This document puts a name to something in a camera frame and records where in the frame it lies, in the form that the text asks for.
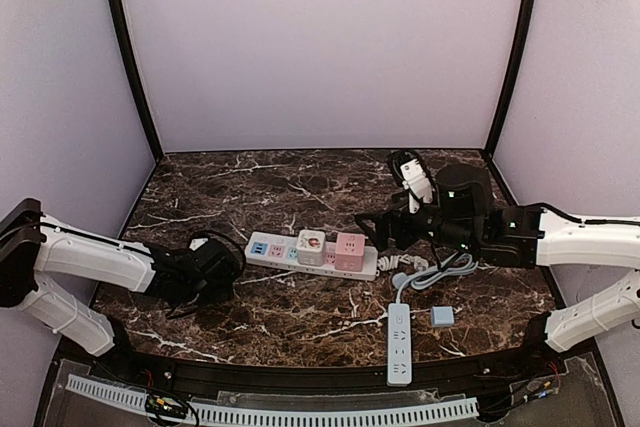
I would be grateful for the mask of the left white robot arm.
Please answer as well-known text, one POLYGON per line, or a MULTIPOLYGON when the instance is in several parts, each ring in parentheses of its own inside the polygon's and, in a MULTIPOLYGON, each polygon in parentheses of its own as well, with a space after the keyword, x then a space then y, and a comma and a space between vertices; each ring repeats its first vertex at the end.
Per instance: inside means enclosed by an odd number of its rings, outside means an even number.
POLYGON ((45 214, 33 198, 1 221, 2 307, 27 313, 96 358, 131 352, 124 326, 79 301, 53 274, 119 286, 177 308, 231 300, 245 267, 243 249, 211 231, 179 249, 113 239, 45 214))

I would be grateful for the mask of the white multicolour power strip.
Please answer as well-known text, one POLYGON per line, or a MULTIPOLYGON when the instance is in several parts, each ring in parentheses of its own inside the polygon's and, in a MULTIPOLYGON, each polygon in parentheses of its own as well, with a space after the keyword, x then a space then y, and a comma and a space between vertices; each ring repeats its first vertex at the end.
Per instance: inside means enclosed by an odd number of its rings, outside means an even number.
POLYGON ((283 236, 256 231, 245 248, 246 260, 255 266, 296 271, 305 274, 373 281, 377 276, 378 252, 365 245, 363 270, 361 272, 337 271, 335 268, 335 244, 327 240, 325 260, 322 266, 301 265, 295 248, 298 236, 283 236))

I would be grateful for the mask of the pink cube socket adapter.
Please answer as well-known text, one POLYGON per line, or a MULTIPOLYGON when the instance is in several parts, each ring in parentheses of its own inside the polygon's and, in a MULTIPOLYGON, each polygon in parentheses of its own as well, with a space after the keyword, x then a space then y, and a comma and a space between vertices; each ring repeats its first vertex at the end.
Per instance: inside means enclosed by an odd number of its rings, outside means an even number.
POLYGON ((361 272, 363 270, 366 237, 363 234, 340 232, 335 244, 335 268, 337 271, 361 272))

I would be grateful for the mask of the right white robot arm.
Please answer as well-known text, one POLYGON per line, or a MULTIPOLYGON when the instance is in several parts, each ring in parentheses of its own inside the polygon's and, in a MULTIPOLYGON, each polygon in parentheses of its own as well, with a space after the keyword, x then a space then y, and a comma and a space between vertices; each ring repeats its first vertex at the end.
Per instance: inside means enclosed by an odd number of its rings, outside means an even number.
POLYGON ((435 176, 417 160, 393 168, 406 197, 386 211, 355 217, 378 251, 390 244, 406 250, 424 240, 497 267, 627 268, 627 274, 610 287, 531 319, 525 346, 564 352, 638 318, 638 218, 578 217, 546 203, 499 209, 489 175, 480 168, 449 165, 435 176))

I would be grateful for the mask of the white cube socket adapter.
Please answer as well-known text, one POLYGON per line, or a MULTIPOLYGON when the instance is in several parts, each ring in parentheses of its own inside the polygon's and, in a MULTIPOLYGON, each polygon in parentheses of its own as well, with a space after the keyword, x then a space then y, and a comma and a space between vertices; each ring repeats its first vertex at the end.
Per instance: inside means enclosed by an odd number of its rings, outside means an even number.
POLYGON ((326 235, 317 230, 301 230, 295 245, 301 265, 322 266, 325 260, 326 235))

